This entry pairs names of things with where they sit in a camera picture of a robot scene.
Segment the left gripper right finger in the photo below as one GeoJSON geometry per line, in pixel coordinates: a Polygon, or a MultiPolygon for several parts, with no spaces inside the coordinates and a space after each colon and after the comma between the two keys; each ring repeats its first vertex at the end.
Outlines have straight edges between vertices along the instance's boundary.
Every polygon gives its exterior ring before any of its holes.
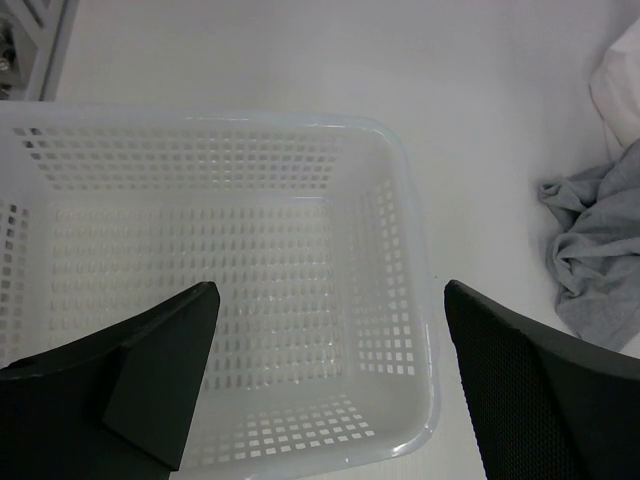
{"type": "Polygon", "coordinates": [[[452,280],[444,307],[489,479],[636,479],[639,361],[452,280]]]}

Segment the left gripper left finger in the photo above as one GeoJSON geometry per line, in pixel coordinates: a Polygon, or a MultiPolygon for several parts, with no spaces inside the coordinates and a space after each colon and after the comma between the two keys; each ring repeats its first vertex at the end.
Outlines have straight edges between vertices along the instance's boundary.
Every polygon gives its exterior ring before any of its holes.
{"type": "Polygon", "coordinates": [[[212,282],[1,370],[4,479],[178,471],[220,307],[212,282]]]}

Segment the grey tank top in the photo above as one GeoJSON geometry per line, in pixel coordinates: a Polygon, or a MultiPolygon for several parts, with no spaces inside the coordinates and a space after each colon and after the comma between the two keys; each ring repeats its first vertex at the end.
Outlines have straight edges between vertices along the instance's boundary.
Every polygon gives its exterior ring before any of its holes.
{"type": "Polygon", "coordinates": [[[639,144],[542,183],[538,198],[562,227],[546,251],[558,317],[579,339],[622,351],[639,335],[639,144]]]}

